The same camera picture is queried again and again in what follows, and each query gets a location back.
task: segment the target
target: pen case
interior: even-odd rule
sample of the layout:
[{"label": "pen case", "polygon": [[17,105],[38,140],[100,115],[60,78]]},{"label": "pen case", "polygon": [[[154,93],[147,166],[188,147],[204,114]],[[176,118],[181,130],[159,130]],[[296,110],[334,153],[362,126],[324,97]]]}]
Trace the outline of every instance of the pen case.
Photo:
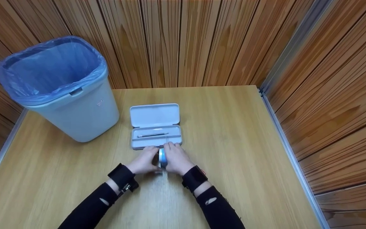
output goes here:
[{"label": "pen case", "polygon": [[131,106],[132,149],[154,145],[163,147],[166,142],[182,143],[180,108],[177,103]]}]

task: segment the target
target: trash can handle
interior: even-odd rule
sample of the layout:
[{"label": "trash can handle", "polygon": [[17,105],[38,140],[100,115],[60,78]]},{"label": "trash can handle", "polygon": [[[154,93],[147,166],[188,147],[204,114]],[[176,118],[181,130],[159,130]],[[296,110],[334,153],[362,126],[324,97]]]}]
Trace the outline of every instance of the trash can handle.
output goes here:
[{"label": "trash can handle", "polygon": [[77,96],[77,95],[81,94],[82,92],[83,92],[83,89],[82,89],[81,87],[79,87],[79,88],[77,88],[76,90],[74,90],[74,91],[70,92],[69,94],[70,94],[71,96]]}]

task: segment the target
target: silver pen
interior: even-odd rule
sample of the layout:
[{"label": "silver pen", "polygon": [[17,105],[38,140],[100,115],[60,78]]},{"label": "silver pen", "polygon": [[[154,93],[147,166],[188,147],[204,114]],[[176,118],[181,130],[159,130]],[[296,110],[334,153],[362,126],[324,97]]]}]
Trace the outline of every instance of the silver pen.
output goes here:
[{"label": "silver pen", "polygon": [[150,134],[150,135],[138,135],[138,138],[144,137],[153,137],[153,136],[160,136],[160,135],[167,135],[168,133],[158,133],[158,134]]}]

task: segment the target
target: blue plastic bag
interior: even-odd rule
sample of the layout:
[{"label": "blue plastic bag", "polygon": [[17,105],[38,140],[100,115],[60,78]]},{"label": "blue plastic bag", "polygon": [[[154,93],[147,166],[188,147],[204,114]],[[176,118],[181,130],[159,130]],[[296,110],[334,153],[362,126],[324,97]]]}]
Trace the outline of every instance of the blue plastic bag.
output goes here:
[{"label": "blue plastic bag", "polygon": [[0,83],[19,104],[35,106],[93,84],[106,71],[104,57],[76,36],[56,38],[0,62]]}]

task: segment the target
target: wooden table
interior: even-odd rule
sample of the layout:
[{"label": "wooden table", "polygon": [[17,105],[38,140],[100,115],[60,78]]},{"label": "wooden table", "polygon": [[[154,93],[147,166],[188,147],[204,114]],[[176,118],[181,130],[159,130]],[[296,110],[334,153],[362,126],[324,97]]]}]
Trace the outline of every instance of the wooden table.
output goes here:
[{"label": "wooden table", "polygon": [[[119,122],[91,142],[75,142],[29,112],[0,165],[0,228],[57,228],[130,147],[129,107],[178,103],[182,147],[206,171],[247,228],[319,228],[255,86],[114,90]],[[97,228],[207,228],[181,178],[137,177]]]}]

